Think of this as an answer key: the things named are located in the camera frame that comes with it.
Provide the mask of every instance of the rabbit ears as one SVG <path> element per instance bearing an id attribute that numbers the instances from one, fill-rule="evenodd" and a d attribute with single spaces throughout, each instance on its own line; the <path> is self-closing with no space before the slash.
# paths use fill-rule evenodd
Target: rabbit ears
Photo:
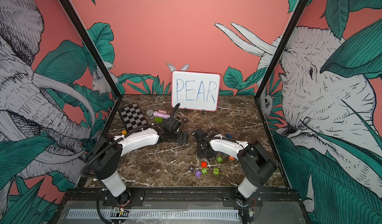
<path id="1" fill-rule="evenodd" d="M 270 55 L 275 54 L 275 46 L 261 40 L 258 36 L 256 36 L 254 33 L 252 33 L 250 30 L 246 29 L 243 26 L 240 26 L 233 22 L 231 23 L 231 25 L 252 44 L 241 39 L 238 35 L 236 35 L 233 31 L 229 30 L 227 27 L 219 23 L 215 23 L 215 26 L 222 30 L 233 41 L 233 43 L 235 43 L 238 47 L 245 50 L 246 52 L 249 52 L 258 57 L 261 57 L 265 52 Z"/>
<path id="2" fill-rule="evenodd" d="M 170 71 L 171 72 L 174 72 L 176 71 L 177 69 L 175 68 L 175 66 L 171 65 L 170 63 L 166 63 L 167 66 L 169 67 Z M 184 66 L 182 66 L 182 68 L 180 69 L 181 71 L 186 71 L 188 68 L 190 67 L 189 64 L 185 64 Z"/>

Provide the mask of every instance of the vent grille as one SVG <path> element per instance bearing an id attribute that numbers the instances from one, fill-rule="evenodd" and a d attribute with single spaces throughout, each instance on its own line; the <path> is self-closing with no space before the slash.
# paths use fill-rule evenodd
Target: vent grille
<path id="1" fill-rule="evenodd" d="M 238 210 L 171 210 L 133 209 L 122 215 L 110 209 L 101 209 L 106 219 L 214 219 L 240 221 Z M 98 219 L 96 209 L 70 209 L 66 219 Z"/>

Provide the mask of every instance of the red block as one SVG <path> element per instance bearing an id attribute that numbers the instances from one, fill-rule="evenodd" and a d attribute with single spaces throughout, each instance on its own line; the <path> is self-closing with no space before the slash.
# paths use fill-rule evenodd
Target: red block
<path id="1" fill-rule="evenodd" d="M 202 169 L 207 167 L 207 162 L 206 161 L 202 162 L 201 164 L 202 164 Z"/>

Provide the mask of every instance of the whiteboard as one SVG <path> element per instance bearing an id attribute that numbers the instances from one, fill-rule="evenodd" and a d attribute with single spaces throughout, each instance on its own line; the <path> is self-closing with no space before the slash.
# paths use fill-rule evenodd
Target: whiteboard
<path id="1" fill-rule="evenodd" d="M 179 108 L 215 111 L 219 96 L 220 75 L 188 71 L 172 73 L 171 105 Z"/>

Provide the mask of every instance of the brown marble surface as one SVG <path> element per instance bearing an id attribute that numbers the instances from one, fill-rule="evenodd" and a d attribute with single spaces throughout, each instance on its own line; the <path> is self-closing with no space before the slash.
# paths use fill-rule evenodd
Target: brown marble surface
<path id="1" fill-rule="evenodd" d="M 137 103 L 148 123 L 154 119 L 146 115 L 147 109 L 172 112 L 171 96 L 126 95 L 120 107 Z M 215 128 L 222 135 L 229 134 L 235 140 L 251 141 L 257 139 L 273 155 L 267 135 L 252 96 L 219 96 L 218 108 L 214 112 L 178 110 L 175 116 L 186 117 L 183 130 L 189 132 L 188 144 L 161 143 L 134 150 L 121 157 L 118 172 L 127 186 L 148 187 L 184 187 L 184 186 L 236 186 L 245 177 L 240 163 L 229 160 L 221 154 L 222 163 L 208 162 L 208 173 L 200 178 L 195 172 L 188 171 L 190 165 L 201 169 L 201 162 L 196 156 L 196 142 L 191 135 L 193 130 L 202 128 L 209 131 Z M 109 128 L 113 135 L 120 135 L 125 130 L 117 113 Z M 219 169 L 219 175 L 213 174 L 213 168 Z M 284 186 L 280 170 L 268 180 L 270 186 Z M 86 187 L 99 187 L 97 182 L 88 179 Z"/>

